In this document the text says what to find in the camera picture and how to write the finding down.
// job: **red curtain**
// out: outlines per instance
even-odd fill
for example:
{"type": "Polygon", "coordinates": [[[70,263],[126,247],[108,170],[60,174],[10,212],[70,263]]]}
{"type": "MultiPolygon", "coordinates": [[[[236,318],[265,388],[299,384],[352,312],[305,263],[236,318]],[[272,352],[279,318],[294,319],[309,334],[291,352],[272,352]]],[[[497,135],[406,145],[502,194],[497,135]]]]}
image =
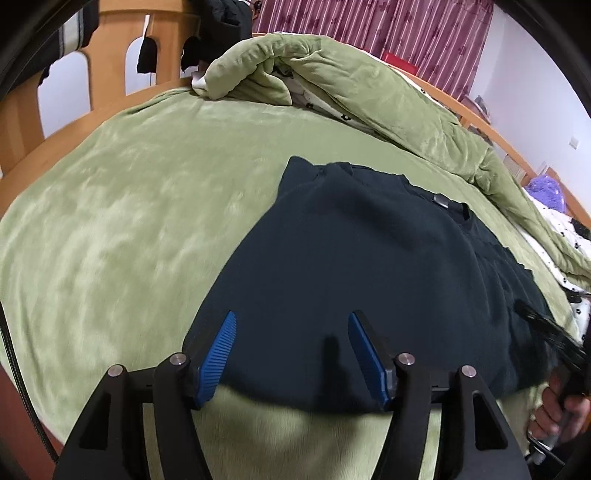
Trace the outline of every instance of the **red curtain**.
{"type": "Polygon", "coordinates": [[[254,31],[328,35],[385,51],[456,99],[470,91],[493,0],[264,0],[254,31]]]}

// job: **white wall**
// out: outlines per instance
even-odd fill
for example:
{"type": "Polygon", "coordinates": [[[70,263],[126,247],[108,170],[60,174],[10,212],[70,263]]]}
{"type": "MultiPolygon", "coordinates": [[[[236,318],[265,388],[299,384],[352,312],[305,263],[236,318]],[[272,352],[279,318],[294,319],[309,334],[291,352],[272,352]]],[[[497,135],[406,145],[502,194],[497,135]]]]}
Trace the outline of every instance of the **white wall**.
{"type": "Polygon", "coordinates": [[[492,14],[491,27],[486,36],[486,42],[484,44],[484,49],[482,50],[482,55],[480,56],[478,70],[476,71],[474,83],[472,83],[472,89],[470,90],[470,98],[473,100],[478,95],[482,96],[484,92],[486,92],[488,84],[491,81],[493,72],[495,71],[496,62],[501,53],[501,46],[505,35],[505,20],[507,18],[507,14],[495,5],[492,14]]]}
{"type": "MultiPolygon", "coordinates": [[[[503,16],[500,45],[485,46],[490,55],[482,72],[479,67],[479,83],[470,97],[482,95],[492,126],[535,170],[543,163],[554,168],[591,211],[591,119],[548,54],[517,22],[503,16]],[[572,136],[580,141],[577,150],[569,146],[572,136]]],[[[498,36],[490,40],[497,43],[498,36]]]]}

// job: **black object on bed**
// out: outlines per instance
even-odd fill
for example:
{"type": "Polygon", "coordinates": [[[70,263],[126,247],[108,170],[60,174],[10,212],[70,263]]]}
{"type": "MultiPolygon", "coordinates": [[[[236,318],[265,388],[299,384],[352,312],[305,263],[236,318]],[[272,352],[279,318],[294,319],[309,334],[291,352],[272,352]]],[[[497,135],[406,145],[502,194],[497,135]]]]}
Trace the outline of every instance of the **black object on bed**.
{"type": "Polygon", "coordinates": [[[550,315],[531,272],[466,204],[404,176],[292,157],[185,344],[231,309],[241,327],[222,382],[303,410],[379,411],[348,342],[348,315],[361,309],[390,352],[473,365],[500,397],[538,384],[554,363],[516,299],[550,315]]]}

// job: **wooden bed frame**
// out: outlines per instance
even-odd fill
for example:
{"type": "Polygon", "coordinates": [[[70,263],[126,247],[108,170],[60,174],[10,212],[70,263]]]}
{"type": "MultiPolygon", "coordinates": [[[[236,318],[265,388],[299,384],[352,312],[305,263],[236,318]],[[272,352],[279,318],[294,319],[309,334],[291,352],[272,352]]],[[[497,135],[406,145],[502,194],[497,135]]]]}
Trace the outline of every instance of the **wooden bed frame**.
{"type": "MultiPolygon", "coordinates": [[[[185,40],[198,22],[187,0],[100,0],[100,24],[88,47],[91,111],[44,138],[37,100],[39,75],[14,89],[0,103],[0,217],[12,201],[64,155],[76,148],[102,122],[128,107],[174,87],[188,85],[180,79],[180,58],[185,40]],[[132,41],[143,33],[158,47],[155,86],[125,94],[125,56],[132,41]]],[[[536,173],[523,157],[482,118],[429,83],[403,72],[433,98],[457,113],[460,123],[471,125],[498,144],[520,170],[525,184],[536,173]]],[[[560,181],[555,171],[548,173],[560,181]]],[[[564,186],[569,215],[591,227],[591,217],[564,186]]],[[[0,438],[31,480],[51,478],[53,464],[38,441],[15,388],[0,369],[0,438]]]]}

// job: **wooden headboard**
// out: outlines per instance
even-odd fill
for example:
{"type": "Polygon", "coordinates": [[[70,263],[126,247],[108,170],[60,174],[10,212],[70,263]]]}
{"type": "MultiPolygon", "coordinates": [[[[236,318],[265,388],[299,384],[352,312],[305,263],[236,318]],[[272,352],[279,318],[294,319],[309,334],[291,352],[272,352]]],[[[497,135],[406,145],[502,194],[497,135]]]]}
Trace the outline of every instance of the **wooden headboard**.
{"type": "Polygon", "coordinates": [[[82,50],[88,63],[90,112],[44,138],[37,97],[39,75],[0,103],[0,216],[16,196],[71,152],[102,122],[153,96],[182,85],[183,46],[198,17],[188,0],[100,0],[99,27],[82,50]],[[158,48],[155,86],[125,94],[125,56],[144,32],[158,48]]]}

